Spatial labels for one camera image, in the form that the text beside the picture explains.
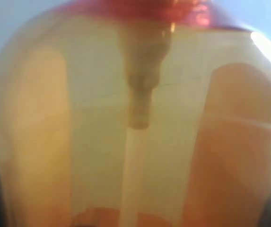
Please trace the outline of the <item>orange pump soap bottle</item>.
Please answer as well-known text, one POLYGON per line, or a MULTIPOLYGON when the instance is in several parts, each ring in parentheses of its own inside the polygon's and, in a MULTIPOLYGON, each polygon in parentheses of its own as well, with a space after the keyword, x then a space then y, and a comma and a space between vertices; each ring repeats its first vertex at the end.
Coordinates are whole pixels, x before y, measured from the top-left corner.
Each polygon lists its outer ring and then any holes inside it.
POLYGON ((0 53, 6 227, 265 227, 271 41, 209 0, 74 0, 0 53))

